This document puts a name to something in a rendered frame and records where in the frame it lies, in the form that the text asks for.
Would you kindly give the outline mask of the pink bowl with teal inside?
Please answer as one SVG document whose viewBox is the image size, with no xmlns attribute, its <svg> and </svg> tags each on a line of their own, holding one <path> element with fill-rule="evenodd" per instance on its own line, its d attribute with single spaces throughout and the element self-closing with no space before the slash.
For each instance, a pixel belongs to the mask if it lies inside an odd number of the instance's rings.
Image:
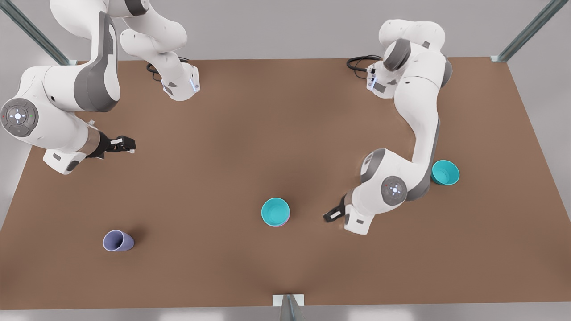
<svg viewBox="0 0 571 321">
<path fill-rule="evenodd" d="M 270 198 L 261 208 L 261 217 L 268 226 L 281 227 L 291 217 L 290 206 L 284 199 Z"/>
</svg>

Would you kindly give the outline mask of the teal blue bowl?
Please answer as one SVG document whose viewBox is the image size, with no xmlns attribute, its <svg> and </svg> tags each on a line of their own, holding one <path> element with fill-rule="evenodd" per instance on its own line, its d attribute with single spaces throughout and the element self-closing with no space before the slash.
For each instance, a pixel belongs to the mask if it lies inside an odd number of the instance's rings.
<svg viewBox="0 0 571 321">
<path fill-rule="evenodd" d="M 431 179 L 439 185 L 454 185 L 459 181 L 459 168 L 449 160 L 438 160 L 432 165 Z"/>
</svg>

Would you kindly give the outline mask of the lilac purple cup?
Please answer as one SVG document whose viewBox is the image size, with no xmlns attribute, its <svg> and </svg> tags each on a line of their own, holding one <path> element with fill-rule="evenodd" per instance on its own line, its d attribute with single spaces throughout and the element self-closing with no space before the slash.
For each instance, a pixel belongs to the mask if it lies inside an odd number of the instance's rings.
<svg viewBox="0 0 571 321">
<path fill-rule="evenodd" d="M 134 244 L 134 239 L 120 230 L 109 231 L 103 238 L 103 247 L 110 252 L 128 251 Z"/>
</svg>

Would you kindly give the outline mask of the silver frame post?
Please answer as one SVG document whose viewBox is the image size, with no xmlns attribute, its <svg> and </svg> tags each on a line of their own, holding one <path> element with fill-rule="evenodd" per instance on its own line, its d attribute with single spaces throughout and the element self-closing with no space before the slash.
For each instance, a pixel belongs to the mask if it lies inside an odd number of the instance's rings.
<svg viewBox="0 0 571 321">
<path fill-rule="evenodd" d="M 62 66 L 74 66 L 77 60 L 68 59 L 56 46 L 27 18 L 23 12 L 11 0 L 0 0 L 0 10 L 27 34 L 49 57 Z"/>
<path fill-rule="evenodd" d="M 541 11 L 520 31 L 520 33 L 498 55 L 490 56 L 492 62 L 508 62 L 547 22 L 557 14 L 569 0 L 549 0 Z"/>
<path fill-rule="evenodd" d="M 279 321 L 306 321 L 301 307 L 305 306 L 304 294 L 275 294 L 273 307 L 280 307 Z"/>
</svg>

